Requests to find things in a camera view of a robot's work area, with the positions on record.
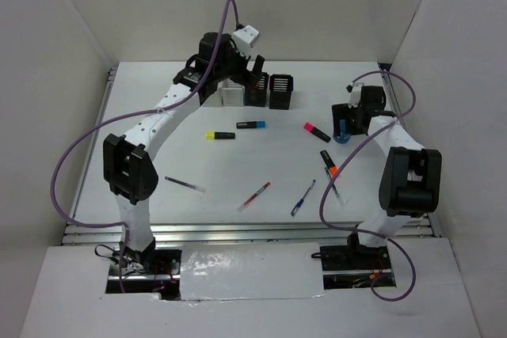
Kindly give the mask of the blue glue bottle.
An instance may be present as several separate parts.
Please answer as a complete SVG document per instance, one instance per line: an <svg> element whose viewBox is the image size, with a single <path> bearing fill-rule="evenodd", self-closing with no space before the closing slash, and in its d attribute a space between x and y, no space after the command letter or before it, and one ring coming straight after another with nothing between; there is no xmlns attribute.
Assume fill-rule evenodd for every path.
<svg viewBox="0 0 507 338"><path fill-rule="evenodd" d="M348 132L340 131L333 134L333 140L338 144L346 144L349 142L351 135Z"/></svg>

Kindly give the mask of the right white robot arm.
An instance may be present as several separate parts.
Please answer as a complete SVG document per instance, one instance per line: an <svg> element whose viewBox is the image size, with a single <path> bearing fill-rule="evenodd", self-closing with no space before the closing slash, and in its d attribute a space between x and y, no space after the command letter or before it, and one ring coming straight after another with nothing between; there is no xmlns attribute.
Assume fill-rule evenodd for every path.
<svg viewBox="0 0 507 338"><path fill-rule="evenodd" d="M345 258L364 268L409 221L436 210L440 194L442 156L423 147L385 109L382 87L363 83L347 86L349 101L332 106L333 138L347 143L354 135L367 135L386 156L379 184L379 207L348 237Z"/></svg>

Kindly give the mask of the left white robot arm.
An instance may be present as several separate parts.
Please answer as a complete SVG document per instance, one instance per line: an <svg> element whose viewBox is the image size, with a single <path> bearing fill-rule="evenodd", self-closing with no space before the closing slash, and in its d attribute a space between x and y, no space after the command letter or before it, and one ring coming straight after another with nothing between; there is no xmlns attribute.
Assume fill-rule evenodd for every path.
<svg viewBox="0 0 507 338"><path fill-rule="evenodd" d="M155 107L121 136L108 135L103 142L104 178L114 194L125 223L121 248L128 264L139 274L156 265L155 239L151 230L149 198L158 185L154 159L177 126L217 90L231 80L255 87L262 78L264 58L257 56L247 68L250 51L260 37L253 26L239 26L233 33L207 32L198 52L173 78L173 84Z"/></svg>

